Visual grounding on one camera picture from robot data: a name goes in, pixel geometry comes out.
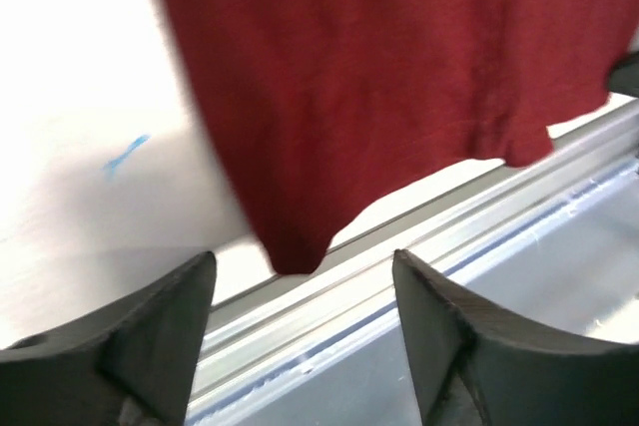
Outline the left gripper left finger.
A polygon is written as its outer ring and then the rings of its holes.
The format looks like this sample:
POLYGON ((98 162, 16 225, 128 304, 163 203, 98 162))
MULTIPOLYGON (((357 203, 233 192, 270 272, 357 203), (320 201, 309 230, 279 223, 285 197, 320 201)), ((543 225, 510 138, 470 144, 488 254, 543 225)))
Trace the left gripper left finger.
POLYGON ((1 352, 1 422, 181 425, 217 277, 203 252, 150 285, 1 352))

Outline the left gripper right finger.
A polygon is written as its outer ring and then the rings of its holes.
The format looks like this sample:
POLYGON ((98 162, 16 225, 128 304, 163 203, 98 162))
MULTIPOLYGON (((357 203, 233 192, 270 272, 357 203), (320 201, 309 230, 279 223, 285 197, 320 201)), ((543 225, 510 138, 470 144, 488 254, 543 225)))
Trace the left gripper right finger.
POLYGON ((407 250, 392 274, 422 424, 637 424, 637 346, 526 318, 407 250))

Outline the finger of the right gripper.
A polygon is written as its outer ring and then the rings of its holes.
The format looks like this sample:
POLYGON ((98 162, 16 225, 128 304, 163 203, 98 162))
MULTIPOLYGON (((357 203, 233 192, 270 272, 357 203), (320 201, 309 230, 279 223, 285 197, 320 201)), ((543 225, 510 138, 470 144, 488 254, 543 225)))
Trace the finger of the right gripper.
POLYGON ((639 52, 632 52, 617 62, 607 79, 608 91, 639 97, 639 52))

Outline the dark red t shirt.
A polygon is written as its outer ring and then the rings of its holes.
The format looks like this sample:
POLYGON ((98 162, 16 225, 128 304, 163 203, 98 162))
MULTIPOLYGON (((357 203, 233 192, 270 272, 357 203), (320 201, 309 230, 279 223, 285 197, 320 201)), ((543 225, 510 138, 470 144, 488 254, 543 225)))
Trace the dark red t shirt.
POLYGON ((215 150, 281 275, 457 162, 529 166, 608 97, 638 0, 164 0, 215 150))

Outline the aluminium mounting rail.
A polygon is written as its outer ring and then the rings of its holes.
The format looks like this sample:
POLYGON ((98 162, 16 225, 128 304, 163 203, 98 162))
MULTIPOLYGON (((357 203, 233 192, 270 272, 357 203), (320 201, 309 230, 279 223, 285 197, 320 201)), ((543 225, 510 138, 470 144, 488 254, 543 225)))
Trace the aluminium mounting rail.
POLYGON ((216 307, 191 425, 634 425, 638 105, 216 307))

